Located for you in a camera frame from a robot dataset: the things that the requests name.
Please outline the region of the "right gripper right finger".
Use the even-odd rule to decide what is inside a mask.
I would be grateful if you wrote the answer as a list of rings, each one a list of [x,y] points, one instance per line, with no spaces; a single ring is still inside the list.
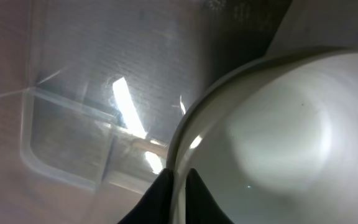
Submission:
[[[186,177],[185,192],[186,224],[233,224],[194,168]]]

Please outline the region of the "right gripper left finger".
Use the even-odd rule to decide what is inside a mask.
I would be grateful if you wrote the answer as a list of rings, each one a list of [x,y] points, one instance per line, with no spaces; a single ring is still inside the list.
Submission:
[[[163,169],[137,205],[118,224],[167,224],[173,180],[173,171]]]

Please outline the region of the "white small bowl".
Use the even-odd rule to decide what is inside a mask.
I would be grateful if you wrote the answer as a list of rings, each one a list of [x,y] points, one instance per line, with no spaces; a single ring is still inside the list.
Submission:
[[[308,49],[223,76],[170,143],[171,223],[196,170],[234,223],[358,223],[358,50]]]

